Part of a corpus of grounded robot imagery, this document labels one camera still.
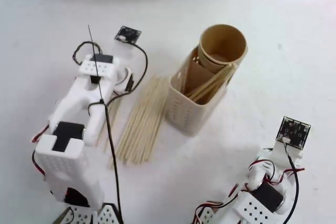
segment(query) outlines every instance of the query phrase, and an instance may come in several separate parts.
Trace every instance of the white table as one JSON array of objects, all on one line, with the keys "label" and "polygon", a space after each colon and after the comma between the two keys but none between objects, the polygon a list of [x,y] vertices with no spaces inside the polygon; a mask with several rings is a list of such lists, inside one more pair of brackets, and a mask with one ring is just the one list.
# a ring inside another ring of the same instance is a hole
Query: white table
[{"label": "white table", "polygon": [[[163,122],[149,163],[118,166],[125,222],[190,223],[198,204],[222,200],[259,148],[273,146],[287,115],[312,125],[290,223],[333,223],[336,0],[0,0],[1,222],[51,223],[64,209],[35,171],[29,140],[72,85],[78,67],[71,55],[89,39],[88,24],[110,54],[122,25],[141,30],[148,80],[172,75],[217,23],[244,33],[248,55],[198,136]],[[137,96],[122,101],[116,142]],[[98,160],[106,202],[116,203],[110,153],[88,152]]]}]

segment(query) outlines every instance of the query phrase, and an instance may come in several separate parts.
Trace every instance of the white plastic container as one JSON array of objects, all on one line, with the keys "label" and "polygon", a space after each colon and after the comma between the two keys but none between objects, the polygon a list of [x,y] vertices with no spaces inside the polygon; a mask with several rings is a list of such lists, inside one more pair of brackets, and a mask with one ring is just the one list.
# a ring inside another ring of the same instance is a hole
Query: white plastic container
[{"label": "white plastic container", "polygon": [[212,75],[211,72],[200,66],[195,48],[179,71],[170,79],[169,92],[167,96],[166,117],[174,126],[186,135],[196,135],[204,125],[211,112],[226,93],[227,82],[225,82],[216,94],[206,104],[200,105],[186,97],[186,79],[189,68],[196,68],[202,72],[197,78],[206,78]]}]

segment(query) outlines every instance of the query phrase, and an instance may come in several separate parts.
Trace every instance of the red wire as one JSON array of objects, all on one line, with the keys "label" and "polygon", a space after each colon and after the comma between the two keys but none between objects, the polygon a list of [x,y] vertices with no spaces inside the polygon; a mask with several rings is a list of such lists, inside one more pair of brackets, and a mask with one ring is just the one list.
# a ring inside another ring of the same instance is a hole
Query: red wire
[{"label": "red wire", "polygon": [[235,192],[235,190],[237,189],[238,186],[239,186],[239,185],[238,185],[238,183],[237,183],[237,184],[231,189],[231,191],[230,191],[228,197],[231,197],[231,195]]},{"label": "red wire", "polygon": [[259,159],[259,160],[256,160],[254,162],[252,162],[249,166],[248,166],[248,169],[250,170],[250,168],[255,165],[255,164],[258,164],[258,163],[261,163],[261,162],[272,162],[271,160],[269,159]]},{"label": "red wire", "polygon": [[42,134],[45,133],[47,129],[49,129],[49,124],[45,126],[41,132],[37,133],[37,135],[35,135],[33,139],[31,140],[31,142],[32,143],[38,142],[38,139],[40,138],[40,136],[42,136]]},{"label": "red wire", "polygon": [[32,154],[32,157],[31,157],[32,159],[32,161],[33,161],[33,164],[35,165],[35,167],[36,167],[36,169],[40,172],[40,173],[42,173],[42,175],[43,176],[45,176],[46,175],[46,173],[44,172],[44,170],[36,163],[36,161],[35,161],[35,150],[33,151],[33,154]]},{"label": "red wire", "polygon": [[[296,172],[301,172],[303,170],[305,170],[305,169],[304,168],[295,169]],[[282,172],[281,177],[279,178],[279,180],[277,182],[271,181],[268,176],[265,177],[265,181],[268,182],[269,184],[273,185],[273,186],[277,186],[277,185],[279,185],[283,181],[285,173],[287,173],[287,172],[294,172],[294,169],[286,169],[286,170],[284,170]]]}]

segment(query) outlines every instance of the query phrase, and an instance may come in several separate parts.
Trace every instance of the perforated plastic part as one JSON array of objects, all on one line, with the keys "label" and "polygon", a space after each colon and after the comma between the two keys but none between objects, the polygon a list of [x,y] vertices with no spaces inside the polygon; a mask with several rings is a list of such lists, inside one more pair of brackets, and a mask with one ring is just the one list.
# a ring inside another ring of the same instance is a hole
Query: perforated plastic part
[{"label": "perforated plastic part", "polygon": [[[71,224],[90,224],[91,223],[92,211],[90,209],[72,207],[72,210],[74,211],[75,217],[73,221],[71,222]],[[61,224],[69,223],[69,221],[71,220],[72,220],[72,212],[71,210],[68,210]]]},{"label": "perforated plastic part", "polygon": [[234,210],[249,223],[272,224],[276,222],[275,215],[250,193],[241,193],[238,199]]},{"label": "perforated plastic part", "polygon": [[210,207],[207,207],[204,209],[199,218],[203,224],[206,224],[211,222],[211,220],[214,218],[214,215],[214,211]]},{"label": "perforated plastic part", "polygon": [[[105,205],[97,218],[97,212],[92,211],[89,208],[72,207],[75,217],[71,224],[90,224],[91,220],[93,224],[119,224],[116,214],[113,211],[112,206]],[[67,224],[72,220],[72,212],[69,210],[60,224]]]},{"label": "perforated plastic part", "polygon": [[112,206],[105,205],[98,216],[98,224],[118,224],[118,219]]},{"label": "perforated plastic part", "polygon": [[[115,65],[111,63],[97,62],[98,76],[111,78],[115,71]],[[96,64],[91,60],[84,60],[79,71],[91,76],[97,76]]]}]

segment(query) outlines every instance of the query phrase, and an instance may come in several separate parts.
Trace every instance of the wooden skewer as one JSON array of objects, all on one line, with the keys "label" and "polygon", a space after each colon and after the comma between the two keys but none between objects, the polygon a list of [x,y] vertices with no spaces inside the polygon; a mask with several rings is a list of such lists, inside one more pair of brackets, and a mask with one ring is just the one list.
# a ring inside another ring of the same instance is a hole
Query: wooden skewer
[{"label": "wooden skewer", "polygon": [[[152,79],[149,84],[145,87],[145,89],[141,92],[140,97],[142,96],[147,96],[148,95],[148,91],[150,90],[150,86],[155,82],[155,79]],[[132,111],[131,114],[131,118],[128,121],[125,131],[123,132],[122,138],[120,140],[120,146],[118,147],[117,153],[118,156],[121,159],[125,158],[125,154],[127,153],[127,151],[130,148],[130,142],[132,141],[130,138],[130,134],[133,130],[134,127],[136,127],[137,125],[135,124],[135,122],[138,120],[139,117],[141,117],[142,115],[142,108],[144,108],[144,100],[139,100],[138,103],[135,105],[135,108]]]},{"label": "wooden skewer", "polygon": [[156,122],[155,122],[155,127],[154,127],[154,131],[152,132],[150,141],[149,141],[149,148],[146,150],[145,156],[144,156],[144,160],[149,160],[151,154],[152,154],[152,150],[153,150],[153,146],[155,143],[155,139],[156,136],[158,134],[159,131],[159,127],[163,118],[163,114],[165,112],[165,100],[166,100],[166,95],[167,95],[167,91],[168,91],[168,85],[167,82],[165,83],[164,86],[164,92],[163,93],[163,99],[161,100],[161,104],[160,104],[160,115],[156,118]]},{"label": "wooden skewer", "polygon": [[228,65],[225,68],[223,68],[220,72],[218,72],[214,78],[214,81],[212,81],[210,84],[205,83],[204,85],[201,85],[199,88],[196,89],[196,91],[189,97],[191,100],[195,101],[195,98],[199,100],[202,96],[204,96],[208,91],[209,87],[214,87],[214,83],[219,84],[220,82],[224,83],[226,79],[232,76],[233,74],[234,65]]},{"label": "wooden skewer", "polygon": [[222,78],[223,76],[225,76],[226,72],[228,71],[228,67],[225,67],[223,69],[221,69],[217,74],[215,74],[214,76],[212,76],[210,78],[210,80],[208,80],[206,83],[202,84],[201,86],[199,86],[198,88],[194,89],[192,92],[189,93],[189,95],[187,95],[191,100],[194,99],[195,96],[197,96],[200,92],[202,92],[203,89],[205,89],[206,87],[208,87],[209,85],[211,85],[214,81]]},{"label": "wooden skewer", "polygon": [[148,148],[151,133],[155,130],[155,120],[158,115],[160,115],[160,104],[162,103],[162,99],[164,98],[165,84],[166,82],[164,79],[159,80],[158,87],[153,93],[154,100],[151,104],[152,109],[148,110],[146,128],[141,133],[141,141],[139,144],[139,152],[141,153],[140,162],[143,161],[144,153]]},{"label": "wooden skewer", "polygon": [[156,79],[156,81],[154,82],[153,86],[151,87],[151,89],[149,89],[148,93],[145,96],[145,100],[143,101],[143,106],[142,106],[142,110],[141,110],[141,116],[139,118],[138,121],[134,122],[136,125],[136,129],[134,131],[134,133],[131,135],[132,138],[134,138],[133,144],[131,146],[131,148],[127,151],[125,157],[126,159],[128,159],[131,155],[133,155],[134,150],[137,148],[139,141],[141,141],[141,136],[142,136],[142,131],[144,129],[144,126],[146,124],[148,124],[147,120],[148,120],[148,110],[146,110],[146,108],[148,108],[148,106],[151,106],[151,104],[153,103],[153,99],[155,99],[155,95],[151,93],[152,89],[156,89],[159,88],[158,84],[159,80]]}]

